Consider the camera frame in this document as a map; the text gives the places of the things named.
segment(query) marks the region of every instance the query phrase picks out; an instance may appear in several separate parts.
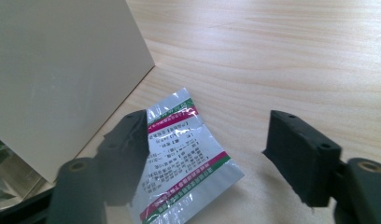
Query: wooden table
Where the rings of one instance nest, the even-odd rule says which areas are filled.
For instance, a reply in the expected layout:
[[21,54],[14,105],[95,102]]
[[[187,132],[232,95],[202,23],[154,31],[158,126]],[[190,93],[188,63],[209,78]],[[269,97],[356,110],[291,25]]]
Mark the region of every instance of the wooden table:
[[[186,87],[245,177],[189,223],[333,223],[261,152],[270,110],[295,114],[381,162],[381,1],[128,1],[156,67],[79,156],[126,114]],[[111,223],[131,222],[108,208]]]

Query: black plastic part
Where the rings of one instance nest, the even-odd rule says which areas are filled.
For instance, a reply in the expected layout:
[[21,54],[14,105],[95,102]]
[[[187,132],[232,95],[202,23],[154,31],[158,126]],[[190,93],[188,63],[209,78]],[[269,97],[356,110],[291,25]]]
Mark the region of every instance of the black plastic part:
[[147,111],[140,110],[125,116],[98,147],[95,159],[107,204],[125,205],[133,199],[148,155]]
[[45,223],[53,189],[0,212],[0,224]]
[[346,183],[347,169],[348,166],[340,161],[329,180],[328,192],[337,201],[333,216],[336,224],[360,224]]
[[345,181],[360,223],[381,224],[381,164],[351,159],[347,162]]
[[328,205],[330,174],[339,166],[341,148],[303,120],[271,111],[263,154],[310,207]]
[[60,168],[47,223],[106,223],[98,164],[94,159],[75,159]]

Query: green stripe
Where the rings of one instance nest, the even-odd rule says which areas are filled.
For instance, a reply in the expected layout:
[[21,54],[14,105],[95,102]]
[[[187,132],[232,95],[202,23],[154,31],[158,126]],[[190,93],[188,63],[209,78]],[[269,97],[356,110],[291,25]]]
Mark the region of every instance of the green stripe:
[[187,186],[183,187],[182,190],[177,193],[174,197],[172,197],[171,199],[167,200],[167,202],[165,202],[165,204],[167,204],[167,206],[161,211],[159,212],[159,208],[156,209],[155,212],[153,212],[148,218],[146,218],[142,223],[143,224],[149,224],[150,222],[152,222],[153,220],[155,220],[159,215],[161,215],[162,213],[164,213],[168,208],[169,206],[173,205],[174,203],[178,202],[182,197],[184,197],[185,195],[188,194],[188,192],[190,192],[191,190],[193,190],[194,188],[196,188],[196,186],[198,186],[200,183],[202,183],[206,178],[208,178],[210,175],[212,175],[214,172],[216,172],[218,170],[219,167],[221,167],[225,162],[227,162],[228,160],[230,160],[231,158],[229,156],[226,156],[222,159],[220,159],[220,161],[217,161],[216,163],[214,163],[211,167],[207,168],[207,170],[205,170],[204,172],[200,173],[194,180],[192,180]]
[[164,114],[158,116],[156,119],[150,121],[148,123],[148,125],[151,125],[155,121],[158,121],[158,120],[161,120],[161,119],[165,119],[165,118],[169,117],[170,115],[175,114],[176,112],[178,112],[178,111],[180,111],[180,110],[182,110],[184,108],[190,108],[190,107],[193,107],[193,106],[194,106],[194,103],[193,103],[192,99],[189,98],[188,100],[182,102],[181,104],[174,106],[172,109],[168,110]]

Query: foil packet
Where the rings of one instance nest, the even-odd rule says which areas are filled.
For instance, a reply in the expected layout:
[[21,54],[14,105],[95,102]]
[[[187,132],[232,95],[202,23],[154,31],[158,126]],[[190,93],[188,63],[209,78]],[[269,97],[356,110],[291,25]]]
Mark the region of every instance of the foil packet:
[[149,156],[129,203],[134,223],[185,223],[244,176],[182,89],[147,110]]

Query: white paper packet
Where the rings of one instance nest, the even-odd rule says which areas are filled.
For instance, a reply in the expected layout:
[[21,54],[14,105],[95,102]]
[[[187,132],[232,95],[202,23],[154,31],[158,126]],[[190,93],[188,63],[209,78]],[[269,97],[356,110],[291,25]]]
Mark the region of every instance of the white paper packet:
[[185,223],[244,174],[185,88],[147,113],[150,154],[128,208],[134,223]]

